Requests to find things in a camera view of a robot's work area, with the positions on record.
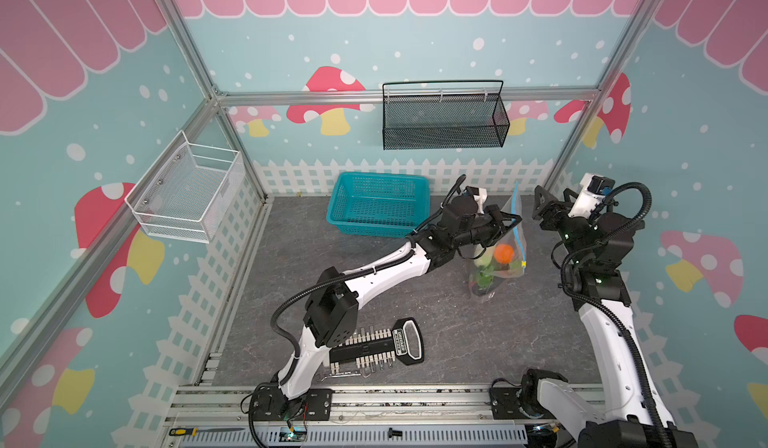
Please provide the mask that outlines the teal plastic basket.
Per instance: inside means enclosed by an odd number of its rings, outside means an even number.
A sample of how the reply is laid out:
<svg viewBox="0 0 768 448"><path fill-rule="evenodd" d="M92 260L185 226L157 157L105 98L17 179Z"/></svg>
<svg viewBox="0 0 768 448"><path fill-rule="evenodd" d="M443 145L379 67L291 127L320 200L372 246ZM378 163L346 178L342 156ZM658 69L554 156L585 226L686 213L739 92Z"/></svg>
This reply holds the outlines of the teal plastic basket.
<svg viewBox="0 0 768 448"><path fill-rule="evenodd" d="M326 220L346 235L402 238L429 215L426 178L347 172L337 179Z"/></svg>

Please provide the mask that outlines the white green toy cabbage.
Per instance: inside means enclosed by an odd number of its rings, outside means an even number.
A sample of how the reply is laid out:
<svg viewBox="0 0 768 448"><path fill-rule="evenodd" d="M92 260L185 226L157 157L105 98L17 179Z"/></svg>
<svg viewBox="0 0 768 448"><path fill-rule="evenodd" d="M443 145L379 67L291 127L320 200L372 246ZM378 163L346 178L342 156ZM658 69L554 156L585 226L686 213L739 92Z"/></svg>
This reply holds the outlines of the white green toy cabbage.
<svg viewBox="0 0 768 448"><path fill-rule="evenodd" d="M482 255L474 260L474 265L480 269L485 269L493 262L494 247L487 248Z"/></svg>

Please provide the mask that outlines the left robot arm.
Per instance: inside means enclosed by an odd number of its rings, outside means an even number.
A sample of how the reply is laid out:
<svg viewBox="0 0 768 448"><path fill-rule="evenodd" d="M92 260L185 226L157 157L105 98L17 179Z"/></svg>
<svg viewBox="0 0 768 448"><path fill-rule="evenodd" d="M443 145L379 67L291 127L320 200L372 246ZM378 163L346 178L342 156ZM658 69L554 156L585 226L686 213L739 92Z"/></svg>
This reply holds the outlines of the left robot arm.
<svg viewBox="0 0 768 448"><path fill-rule="evenodd" d="M304 403L312 378L326 355L357 328L358 312L389 289L450 262L464 246L489 248L522 222L496 205L479 209L469 198L445 204L405 238L395 252L363 267L338 273L327 270L317 283L282 302L270 328L292 346L286 365L245 397L243 413L256 419L260 397L275 394L280 417L289 420Z"/></svg>

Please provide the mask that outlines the orange toy tomato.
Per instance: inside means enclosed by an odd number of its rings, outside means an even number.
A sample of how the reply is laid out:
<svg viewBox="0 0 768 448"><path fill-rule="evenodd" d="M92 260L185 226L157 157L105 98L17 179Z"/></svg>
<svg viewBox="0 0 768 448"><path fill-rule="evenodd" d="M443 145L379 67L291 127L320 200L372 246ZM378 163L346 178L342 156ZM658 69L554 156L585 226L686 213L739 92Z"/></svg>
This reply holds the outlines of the orange toy tomato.
<svg viewBox="0 0 768 448"><path fill-rule="evenodd" d="M515 259L515 249L508 244L497 244L494 247L493 258L499 265L509 265Z"/></svg>

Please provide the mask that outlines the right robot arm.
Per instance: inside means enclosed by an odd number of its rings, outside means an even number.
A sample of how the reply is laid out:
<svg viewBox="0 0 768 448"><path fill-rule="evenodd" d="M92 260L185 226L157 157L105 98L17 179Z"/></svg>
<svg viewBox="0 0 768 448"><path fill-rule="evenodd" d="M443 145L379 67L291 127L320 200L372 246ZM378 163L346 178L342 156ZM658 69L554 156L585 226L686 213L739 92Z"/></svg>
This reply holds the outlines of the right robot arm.
<svg viewBox="0 0 768 448"><path fill-rule="evenodd" d="M572 301L594 350L604 393L598 411L561 374L528 369L515 385L518 414L551 416L577 447L694 447L693 433L676 425L642 355L632 300L619 267L652 207L640 182L617 185L590 175L557 198L534 191L533 218L558 234L566 255L557 263L560 290Z"/></svg>

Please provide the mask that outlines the clear zip top bag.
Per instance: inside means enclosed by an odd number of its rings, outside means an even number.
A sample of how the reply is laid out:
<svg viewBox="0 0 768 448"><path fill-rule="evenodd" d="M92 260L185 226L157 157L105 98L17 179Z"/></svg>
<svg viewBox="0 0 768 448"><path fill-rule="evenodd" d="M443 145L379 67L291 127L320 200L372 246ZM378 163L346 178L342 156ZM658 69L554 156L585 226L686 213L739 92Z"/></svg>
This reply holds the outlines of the clear zip top bag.
<svg viewBox="0 0 768 448"><path fill-rule="evenodd" d="M518 223L495 245L477 246L469 262L468 288L476 297L492 298L503 283L520 278L527 267L526 241Z"/></svg>

